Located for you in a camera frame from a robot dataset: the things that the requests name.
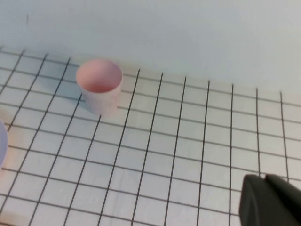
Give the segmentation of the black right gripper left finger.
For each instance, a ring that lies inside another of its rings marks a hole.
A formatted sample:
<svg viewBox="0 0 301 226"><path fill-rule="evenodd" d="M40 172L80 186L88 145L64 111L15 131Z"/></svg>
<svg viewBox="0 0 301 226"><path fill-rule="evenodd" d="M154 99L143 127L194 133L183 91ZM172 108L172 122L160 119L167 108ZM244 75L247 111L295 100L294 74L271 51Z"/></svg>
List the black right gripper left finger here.
<svg viewBox="0 0 301 226"><path fill-rule="evenodd" d="M239 203L243 226L295 226L296 219L284 207L275 191L256 175L246 175Z"/></svg>

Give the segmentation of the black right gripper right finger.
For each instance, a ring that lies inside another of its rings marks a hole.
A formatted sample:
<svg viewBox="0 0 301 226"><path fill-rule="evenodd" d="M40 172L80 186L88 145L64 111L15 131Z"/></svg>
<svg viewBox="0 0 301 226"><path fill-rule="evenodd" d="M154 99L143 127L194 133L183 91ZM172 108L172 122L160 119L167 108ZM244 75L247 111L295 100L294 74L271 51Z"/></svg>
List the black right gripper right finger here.
<svg viewBox="0 0 301 226"><path fill-rule="evenodd" d="M275 191L284 207L301 225L301 191L280 176L267 174L265 181Z"/></svg>

